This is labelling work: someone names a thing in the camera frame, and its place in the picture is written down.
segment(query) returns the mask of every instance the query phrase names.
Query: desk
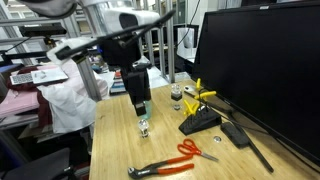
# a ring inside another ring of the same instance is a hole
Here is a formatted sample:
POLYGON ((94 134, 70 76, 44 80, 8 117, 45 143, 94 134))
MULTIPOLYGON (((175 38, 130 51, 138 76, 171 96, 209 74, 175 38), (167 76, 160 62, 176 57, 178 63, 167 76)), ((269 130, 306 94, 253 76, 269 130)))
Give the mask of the desk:
MULTIPOLYGON (((191 80, 179 83, 181 86, 195 84, 191 80)), ((101 101, 97 106, 93 149, 91 156, 90 180, 130 179, 128 167, 138 169, 170 158, 180 157, 177 144, 185 136, 178 130, 185 117, 182 111, 175 111, 170 106, 171 86, 151 90, 152 117, 150 136, 141 138, 135 115, 128 95, 101 101)), ((258 126, 241 118, 241 123, 257 128, 258 126)), ((188 137, 198 147, 219 162, 213 162, 200 156, 181 164, 194 163, 194 169, 167 176, 150 176, 146 179, 319 179, 320 175, 283 148, 268 135, 247 131, 252 141, 265 156, 274 173, 270 174, 249 148, 237 149, 223 134, 219 126, 204 130, 188 137), (216 143, 214 136, 222 141, 216 143)))

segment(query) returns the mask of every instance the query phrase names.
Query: pliers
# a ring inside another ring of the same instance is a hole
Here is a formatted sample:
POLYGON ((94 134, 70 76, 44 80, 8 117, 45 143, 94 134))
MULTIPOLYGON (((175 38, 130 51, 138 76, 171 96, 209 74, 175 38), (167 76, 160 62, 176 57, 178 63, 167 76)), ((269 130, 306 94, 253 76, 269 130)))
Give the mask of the pliers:
POLYGON ((185 164, 179 167, 164 168, 164 169, 158 169, 158 167, 167 165, 167 164, 173 164, 173 163, 184 161, 191 158, 192 158, 192 155, 187 155, 187 156, 182 156, 178 158, 168 159, 158 163, 149 164, 148 166, 140 170, 133 167, 129 167, 128 174, 133 179, 141 179, 145 176, 154 175, 154 174, 172 174, 176 172, 181 172, 181 171, 193 168, 194 164, 185 164))

